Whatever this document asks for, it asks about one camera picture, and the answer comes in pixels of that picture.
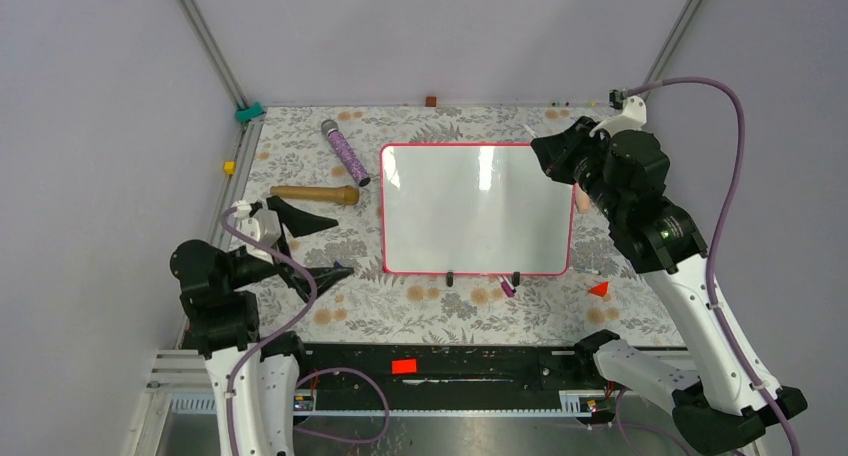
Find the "peach toy microphone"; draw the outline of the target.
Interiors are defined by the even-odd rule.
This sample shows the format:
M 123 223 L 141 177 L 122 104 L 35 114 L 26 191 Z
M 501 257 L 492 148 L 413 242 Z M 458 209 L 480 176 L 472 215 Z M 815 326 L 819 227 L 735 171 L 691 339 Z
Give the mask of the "peach toy microphone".
M 591 210 L 589 195 L 577 184 L 574 185 L 575 207 L 579 214 L 587 214 Z

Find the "floral patterned table mat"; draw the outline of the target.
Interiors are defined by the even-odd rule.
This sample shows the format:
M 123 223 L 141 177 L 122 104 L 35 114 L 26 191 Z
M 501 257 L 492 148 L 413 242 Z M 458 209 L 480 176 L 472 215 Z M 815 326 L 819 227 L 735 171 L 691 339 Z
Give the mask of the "floral patterned table mat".
M 576 119 L 603 119 L 602 108 L 441 106 L 272 107 L 249 136 L 250 166 L 243 198 L 264 198 L 274 185 L 338 187 L 351 183 L 320 125 L 335 120 L 371 174 L 380 149 L 391 142 L 521 142 L 558 133 Z M 493 276 L 459 277 L 448 287 L 439 276 L 397 276 L 382 269 L 380 188 L 372 182 L 358 204 L 305 203 L 308 212 L 334 218 L 331 230 L 289 242 L 306 266 L 339 262 L 354 274 L 322 295 L 307 315 L 302 301 L 277 277 L 252 286 L 261 331 L 288 321 L 308 342 L 552 345 L 574 343 L 608 329 L 634 346 L 679 347 L 682 339 L 653 291 L 615 250 L 604 218 L 574 218 L 570 267 L 555 278 L 525 279 L 508 298 Z M 601 276 L 574 268 L 596 268 Z M 587 290 L 609 282 L 605 298 Z

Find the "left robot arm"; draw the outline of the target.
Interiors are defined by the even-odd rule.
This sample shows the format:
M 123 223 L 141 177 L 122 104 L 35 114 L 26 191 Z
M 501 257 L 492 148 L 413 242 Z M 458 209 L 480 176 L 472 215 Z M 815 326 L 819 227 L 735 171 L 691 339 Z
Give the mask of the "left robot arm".
M 338 222 L 278 196 L 239 201 L 221 219 L 241 246 L 225 251 L 193 239 L 170 257 L 188 319 L 186 337 L 203 358 L 211 382 L 221 453 L 291 455 L 296 386 L 309 377 L 311 363 L 294 331 L 261 337 L 257 298 L 247 288 L 277 277 L 312 305 L 353 270 L 304 268 L 294 262 L 288 236 L 308 236 Z

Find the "teal corner clamp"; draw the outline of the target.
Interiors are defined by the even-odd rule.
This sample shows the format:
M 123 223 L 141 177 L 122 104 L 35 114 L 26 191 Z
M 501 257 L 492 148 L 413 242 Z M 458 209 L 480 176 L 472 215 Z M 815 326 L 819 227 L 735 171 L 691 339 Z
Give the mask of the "teal corner clamp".
M 263 106 L 259 102 L 256 102 L 249 107 L 237 110 L 234 113 L 234 116 L 239 123 L 244 124 L 256 117 L 263 115 L 264 113 L 265 110 Z

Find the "red triangular block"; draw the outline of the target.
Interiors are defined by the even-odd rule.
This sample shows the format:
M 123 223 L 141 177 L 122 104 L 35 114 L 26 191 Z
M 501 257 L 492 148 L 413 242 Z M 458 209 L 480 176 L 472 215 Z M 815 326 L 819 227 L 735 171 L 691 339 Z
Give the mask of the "red triangular block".
M 599 283 L 599 284 L 589 288 L 587 290 L 587 292 L 591 295 L 596 296 L 596 297 L 605 298 L 608 295 L 608 292 L 609 292 L 609 282 L 604 281 L 602 283 Z

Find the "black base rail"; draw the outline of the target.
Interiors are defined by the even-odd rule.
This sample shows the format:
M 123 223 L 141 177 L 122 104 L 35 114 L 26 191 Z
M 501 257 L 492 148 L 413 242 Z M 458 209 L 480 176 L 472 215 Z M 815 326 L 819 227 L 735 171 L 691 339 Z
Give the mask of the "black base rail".
M 264 346 L 260 360 L 290 351 L 300 367 L 298 386 L 312 392 L 355 391 L 363 378 L 342 368 L 364 373 L 384 393 L 391 386 L 427 384 L 500 385 L 511 392 L 587 388 L 604 394 L 625 388 L 601 376 L 582 343 L 575 347 L 303 343 L 288 333 Z M 405 358 L 418 361 L 418 372 L 392 375 L 391 361 Z

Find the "red tape label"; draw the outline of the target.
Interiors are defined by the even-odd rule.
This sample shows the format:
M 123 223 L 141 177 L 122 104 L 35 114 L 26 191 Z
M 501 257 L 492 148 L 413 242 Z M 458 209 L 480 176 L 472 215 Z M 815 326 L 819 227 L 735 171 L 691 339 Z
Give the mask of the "red tape label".
M 395 359 L 391 361 L 392 375 L 408 375 L 418 372 L 418 361 L 415 358 Z

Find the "gold toy microphone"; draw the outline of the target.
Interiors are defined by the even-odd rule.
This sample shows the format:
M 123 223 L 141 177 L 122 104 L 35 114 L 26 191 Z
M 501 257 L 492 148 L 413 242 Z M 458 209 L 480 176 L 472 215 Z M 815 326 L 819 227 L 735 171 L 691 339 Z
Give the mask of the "gold toy microphone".
M 330 202 L 343 206 L 356 205 L 360 200 L 360 191 L 353 186 L 316 187 L 316 186 L 271 186 L 272 196 L 282 199 L 295 199 L 316 202 Z

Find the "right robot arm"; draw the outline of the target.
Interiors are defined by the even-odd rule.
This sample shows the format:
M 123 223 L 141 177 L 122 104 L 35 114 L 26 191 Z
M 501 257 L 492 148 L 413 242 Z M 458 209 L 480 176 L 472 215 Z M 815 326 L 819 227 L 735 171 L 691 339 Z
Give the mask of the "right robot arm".
M 740 330 L 696 223 L 664 194 L 670 161 L 653 134 L 612 134 L 582 117 L 531 148 L 548 178 L 580 187 L 607 219 L 615 248 L 659 297 L 694 363 L 677 369 L 601 330 L 575 346 L 579 383 L 635 391 L 703 455 L 740 449 L 807 409 L 803 393 L 779 383 Z

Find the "magenta capped marker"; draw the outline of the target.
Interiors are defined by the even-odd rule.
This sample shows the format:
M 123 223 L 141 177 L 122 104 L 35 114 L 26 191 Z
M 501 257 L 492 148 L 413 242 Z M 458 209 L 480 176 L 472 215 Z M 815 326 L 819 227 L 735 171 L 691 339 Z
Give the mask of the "magenta capped marker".
M 508 281 L 511 280 L 511 279 L 506 277 L 506 276 L 499 276 L 498 279 L 499 279 L 499 283 L 500 283 L 502 290 L 504 291 L 505 295 L 508 298 L 514 298 L 517 295 L 517 292 L 513 293 L 512 290 L 511 290 L 511 287 L 509 286 Z

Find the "pink framed whiteboard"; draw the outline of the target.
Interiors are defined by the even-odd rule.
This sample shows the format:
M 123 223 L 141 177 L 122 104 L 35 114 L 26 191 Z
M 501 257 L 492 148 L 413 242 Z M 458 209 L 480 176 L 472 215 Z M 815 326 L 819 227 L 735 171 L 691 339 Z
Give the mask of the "pink framed whiteboard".
M 572 188 L 544 175 L 528 143 L 394 143 L 379 158 L 386 272 L 567 271 Z

